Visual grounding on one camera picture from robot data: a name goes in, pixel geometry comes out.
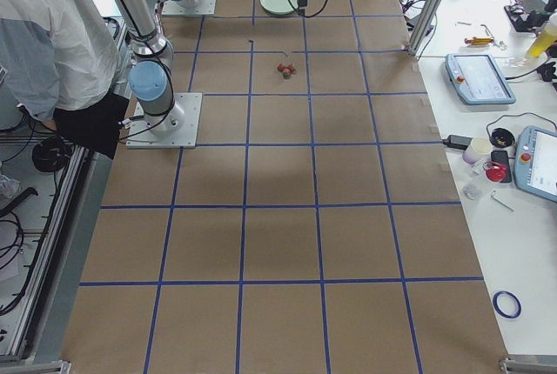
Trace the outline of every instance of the blue tape roll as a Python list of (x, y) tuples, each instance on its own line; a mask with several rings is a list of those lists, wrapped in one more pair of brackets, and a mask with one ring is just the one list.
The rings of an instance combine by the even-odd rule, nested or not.
[[(499, 307), (499, 297), (501, 296), (509, 296), (514, 303), (516, 304), (516, 312), (512, 315), (509, 315), (501, 310)], [(510, 291), (498, 291), (493, 295), (493, 307), (495, 311), (506, 319), (516, 319), (522, 313), (522, 305), (520, 304), (520, 300)]]

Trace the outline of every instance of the power adapter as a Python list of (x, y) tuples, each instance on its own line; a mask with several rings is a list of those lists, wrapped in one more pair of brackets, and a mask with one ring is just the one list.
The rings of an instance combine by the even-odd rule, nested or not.
[(472, 138), (461, 137), (459, 135), (449, 135), (447, 139), (443, 139), (443, 144), (445, 146), (456, 150), (466, 150), (471, 142)]

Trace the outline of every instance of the tablet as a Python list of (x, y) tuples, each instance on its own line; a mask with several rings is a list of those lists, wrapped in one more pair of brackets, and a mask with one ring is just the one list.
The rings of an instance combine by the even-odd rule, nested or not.
[(535, 126), (522, 131), (514, 180), (519, 189), (557, 202), (557, 133)]
[(513, 104), (516, 97), (489, 54), (449, 54), (446, 72), (466, 104)]

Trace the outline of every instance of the brown floor tile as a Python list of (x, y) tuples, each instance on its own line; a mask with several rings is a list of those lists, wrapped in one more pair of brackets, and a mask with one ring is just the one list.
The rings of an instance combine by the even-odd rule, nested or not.
[(410, 283), (424, 372), (497, 374), (506, 354), (482, 281)]
[[(308, 15), (316, 13), (318, 10), (321, 10), (324, 2), (325, 0), (308, 0), (305, 13)], [(329, 0), (320, 16), (350, 16), (351, 14), (350, 0)]]
[(322, 208), (319, 217), (325, 278), (400, 277), (386, 207)]
[(384, 145), (381, 152), (391, 201), (459, 200), (441, 144)]
[(426, 94), (374, 96), (372, 105), (381, 142), (439, 141), (441, 138)]
[(238, 280), (242, 210), (176, 209), (165, 280)]
[(199, 144), (243, 144), (247, 123), (247, 96), (203, 97)]
[(319, 93), (365, 93), (359, 54), (310, 54), (310, 88)]
[(156, 286), (80, 288), (60, 355), (72, 374), (143, 372), (156, 293)]
[(250, 143), (310, 142), (310, 106), (307, 97), (252, 97)]
[(358, 50), (350, 17), (317, 17), (305, 23), (307, 50)]
[(317, 179), (321, 204), (385, 202), (374, 146), (319, 146)]
[(481, 277), (459, 205), (395, 206), (393, 215), (407, 277)]
[(170, 204), (178, 154), (179, 150), (130, 150), (118, 146), (103, 205)]
[(234, 372), (237, 322), (237, 286), (164, 287), (149, 374)]
[(186, 92), (189, 90), (193, 58), (193, 54), (174, 54), (174, 64), (172, 65), (174, 91)]
[(246, 285), (242, 311), (243, 373), (325, 372), (318, 285)]
[(418, 372), (400, 283), (327, 285), (326, 302), (332, 372)]
[(251, 19), (206, 18), (203, 23), (199, 50), (208, 51), (249, 51), (253, 39)]
[(192, 91), (238, 94), (248, 92), (250, 54), (198, 54)]
[(402, 14), (399, 0), (352, 0), (354, 15), (398, 15)]
[(168, 210), (101, 210), (82, 281), (157, 281)]
[(319, 279), (315, 210), (249, 209), (244, 279)]
[(163, 17), (164, 35), (174, 50), (194, 51), (198, 46), (201, 19), (198, 17)]
[(216, 17), (251, 16), (253, 0), (217, 0)]
[(182, 158), (176, 204), (242, 204), (245, 148), (198, 146)]
[(251, 147), (248, 204), (314, 204), (312, 150), (305, 146)]
[(316, 143), (375, 141), (367, 96), (313, 97), (312, 114)]
[(254, 50), (290, 53), (305, 49), (301, 17), (257, 18), (253, 26), (253, 39)]
[(410, 41), (402, 16), (356, 17), (362, 50), (402, 50)]
[(426, 92), (416, 58), (406, 52), (364, 54), (369, 89), (377, 93)]
[[(297, 73), (284, 79), (277, 71), (279, 63), (296, 65)], [(255, 94), (306, 94), (307, 79), (304, 54), (254, 54), (252, 92)]]

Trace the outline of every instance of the small red object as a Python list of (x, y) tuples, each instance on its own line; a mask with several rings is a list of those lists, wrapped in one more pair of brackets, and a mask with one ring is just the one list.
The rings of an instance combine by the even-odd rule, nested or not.
[(484, 170), (486, 171), (486, 177), (495, 183), (500, 182), (507, 174), (507, 167), (503, 164), (495, 163), (494, 161), (488, 161), (484, 164)]

